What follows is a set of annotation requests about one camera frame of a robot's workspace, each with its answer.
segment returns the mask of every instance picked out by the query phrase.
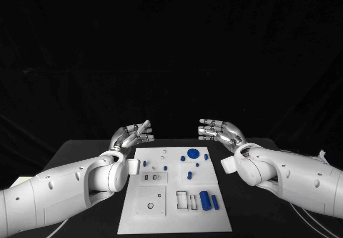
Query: robotic hand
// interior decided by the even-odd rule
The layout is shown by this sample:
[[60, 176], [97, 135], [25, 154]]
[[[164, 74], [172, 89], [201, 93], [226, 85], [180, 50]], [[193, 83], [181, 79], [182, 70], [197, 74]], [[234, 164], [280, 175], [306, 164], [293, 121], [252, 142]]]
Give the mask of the robotic hand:
[[129, 147], [154, 141], [149, 121], [116, 130], [97, 157], [54, 167], [0, 191], [0, 238], [61, 222], [118, 192], [139, 161], [126, 160]]
[[322, 155], [306, 157], [247, 143], [239, 129], [217, 120], [200, 119], [200, 140], [220, 141], [233, 156], [221, 160], [227, 174], [237, 171], [247, 185], [315, 213], [343, 218], [343, 172]]

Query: blue button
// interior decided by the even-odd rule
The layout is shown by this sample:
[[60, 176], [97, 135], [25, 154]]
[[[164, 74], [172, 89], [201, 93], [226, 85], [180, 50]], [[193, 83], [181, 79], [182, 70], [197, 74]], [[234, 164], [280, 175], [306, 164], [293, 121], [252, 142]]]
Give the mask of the blue button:
[[188, 158], [195, 159], [198, 157], [198, 151], [195, 149], [188, 149], [187, 156]]

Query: black backdrop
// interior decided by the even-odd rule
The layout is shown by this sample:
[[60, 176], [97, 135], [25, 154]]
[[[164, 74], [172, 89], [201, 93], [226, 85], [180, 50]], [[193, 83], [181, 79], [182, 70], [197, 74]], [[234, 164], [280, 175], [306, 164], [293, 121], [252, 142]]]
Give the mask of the black backdrop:
[[1, 5], [1, 188], [145, 119], [155, 138], [226, 120], [343, 168], [340, 0]]

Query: white cable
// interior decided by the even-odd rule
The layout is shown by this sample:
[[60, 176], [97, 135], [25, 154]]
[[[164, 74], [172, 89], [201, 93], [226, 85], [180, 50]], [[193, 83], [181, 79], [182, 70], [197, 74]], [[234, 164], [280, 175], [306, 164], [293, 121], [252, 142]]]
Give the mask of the white cable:
[[59, 225], [59, 227], [54, 229], [54, 231], [50, 233], [50, 235], [46, 238], [50, 238], [54, 233], [59, 231], [60, 227], [63, 226], [63, 224], [66, 223], [67, 219], [61, 222], [61, 224]]
[[321, 228], [335, 237], [340, 238], [338, 236], [335, 236], [325, 228], [324, 226], [318, 223], [318, 221], [312, 218], [312, 216], [308, 214], [308, 212], [305, 211], [305, 209], [302, 208], [304, 212], [306, 213], [306, 215], [309, 216], [309, 218], [316, 222], [316, 224], [321, 226]]
[[302, 220], [305, 221], [306, 225], [312, 228], [312, 230], [314, 230], [322, 237], [328, 238], [328, 237], [311, 226], [311, 224], [306, 222], [306, 220], [305, 220], [304, 218], [302, 218]]

